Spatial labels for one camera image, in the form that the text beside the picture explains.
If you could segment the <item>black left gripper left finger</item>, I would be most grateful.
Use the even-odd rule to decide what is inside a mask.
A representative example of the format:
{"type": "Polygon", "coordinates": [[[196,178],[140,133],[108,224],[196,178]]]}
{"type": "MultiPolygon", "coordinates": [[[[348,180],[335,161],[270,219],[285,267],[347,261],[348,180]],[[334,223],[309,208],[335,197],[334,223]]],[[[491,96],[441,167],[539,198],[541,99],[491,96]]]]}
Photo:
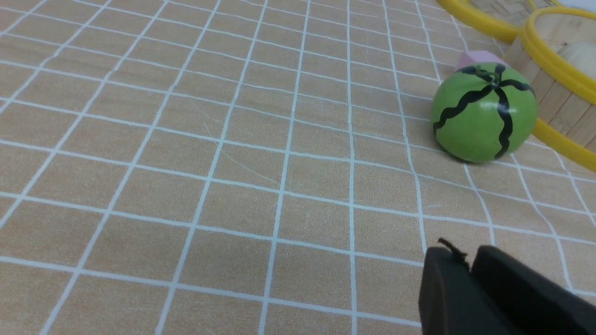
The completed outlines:
{"type": "Polygon", "coordinates": [[[428,248],[419,294],[424,335],[520,335],[470,272],[467,254],[445,238],[428,248]]]}

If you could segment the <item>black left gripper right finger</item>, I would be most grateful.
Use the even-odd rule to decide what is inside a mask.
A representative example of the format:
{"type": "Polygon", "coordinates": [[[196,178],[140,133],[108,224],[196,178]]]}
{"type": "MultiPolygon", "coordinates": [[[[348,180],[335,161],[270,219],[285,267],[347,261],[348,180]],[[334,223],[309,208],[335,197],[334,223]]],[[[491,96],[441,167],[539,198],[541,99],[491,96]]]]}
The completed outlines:
{"type": "Polygon", "coordinates": [[[594,335],[595,307],[502,250],[478,248],[471,274],[524,335],[594,335]]]}

